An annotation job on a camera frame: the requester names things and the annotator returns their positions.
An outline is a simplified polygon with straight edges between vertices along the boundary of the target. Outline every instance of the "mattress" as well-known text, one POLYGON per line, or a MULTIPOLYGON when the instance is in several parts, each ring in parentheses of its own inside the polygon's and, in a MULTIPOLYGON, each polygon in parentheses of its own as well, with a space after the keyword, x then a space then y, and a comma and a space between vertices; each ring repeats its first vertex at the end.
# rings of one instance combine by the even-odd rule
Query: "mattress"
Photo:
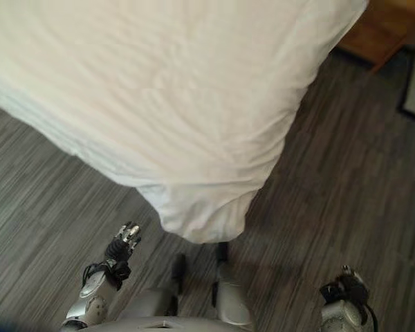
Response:
POLYGON ((0 107, 229 241, 365 0, 0 0, 0 107))

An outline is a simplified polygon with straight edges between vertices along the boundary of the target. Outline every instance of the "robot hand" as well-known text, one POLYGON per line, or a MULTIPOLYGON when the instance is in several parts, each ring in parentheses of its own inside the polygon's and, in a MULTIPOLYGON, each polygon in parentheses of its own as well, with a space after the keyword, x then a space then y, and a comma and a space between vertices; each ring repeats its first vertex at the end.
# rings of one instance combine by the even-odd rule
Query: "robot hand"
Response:
POLYGON ((343 266, 342 274, 334 282, 321 287, 320 292, 326 300, 322 309, 321 332, 361 332, 368 318, 366 308, 372 315, 374 331, 378 331, 376 316, 367 304, 369 291, 350 266, 343 266))

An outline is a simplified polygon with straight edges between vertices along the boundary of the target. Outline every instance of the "black cable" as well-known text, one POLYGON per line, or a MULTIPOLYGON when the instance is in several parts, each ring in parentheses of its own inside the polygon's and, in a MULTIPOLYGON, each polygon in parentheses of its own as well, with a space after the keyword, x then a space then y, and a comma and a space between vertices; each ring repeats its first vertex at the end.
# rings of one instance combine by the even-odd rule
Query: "black cable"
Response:
POLYGON ((374 310, 368 304, 365 304, 365 306, 366 306, 367 310, 369 310, 369 312, 371 313, 371 316, 372 316, 373 332, 378 332, 378 320, 376 318, 374 310))
POLYGON ((91 269, 95 268, 96 266, 98 266, 98 264, 92 263, 92 264, 88 265, 86 268, 84 268, 83 276, 82 276, 82 287, 84 287, 84 285, 86 285, 86 281, 89 278, 89 273, 91 272, 91 269))

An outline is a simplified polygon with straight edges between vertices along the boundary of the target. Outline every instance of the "bed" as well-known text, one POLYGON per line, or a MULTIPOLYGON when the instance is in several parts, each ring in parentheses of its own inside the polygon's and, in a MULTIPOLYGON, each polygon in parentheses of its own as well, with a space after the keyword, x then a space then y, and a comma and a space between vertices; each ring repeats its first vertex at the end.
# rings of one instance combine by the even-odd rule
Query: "bed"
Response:
POLYGON ((365 0, 0 0, 0 108, 229 241, 365 0))

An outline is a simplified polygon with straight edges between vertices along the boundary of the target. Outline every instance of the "wooden furniture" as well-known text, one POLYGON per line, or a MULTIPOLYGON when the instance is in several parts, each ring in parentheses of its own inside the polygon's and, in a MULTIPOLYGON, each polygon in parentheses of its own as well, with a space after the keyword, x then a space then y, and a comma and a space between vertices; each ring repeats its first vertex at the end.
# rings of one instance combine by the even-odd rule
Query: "wooden furniture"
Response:
POLYGON ((415 31, 415 0, 371 0, 338 46, 373 64, 377 71, 415 31))

